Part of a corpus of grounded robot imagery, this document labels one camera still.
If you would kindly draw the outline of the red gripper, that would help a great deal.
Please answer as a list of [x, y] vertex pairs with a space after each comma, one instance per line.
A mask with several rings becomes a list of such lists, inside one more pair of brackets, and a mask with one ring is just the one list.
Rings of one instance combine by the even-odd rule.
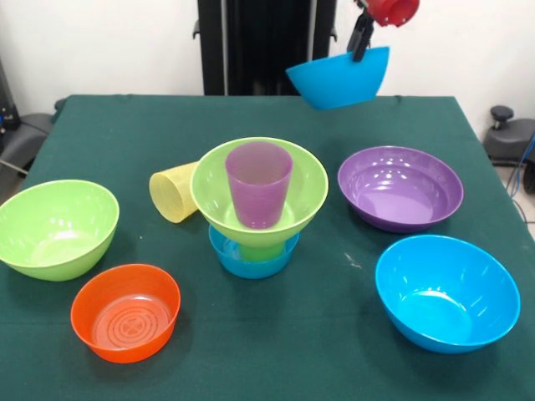
[[357, 18], [347, 46], [347, 51], [352, 53], [352, 60], [357, 63], [369, 47], [374, 21], [381, 27], [401, 27], [415, 16], [420, 6], [419, 0], [363, 0], [356, 3], [366, 11]]

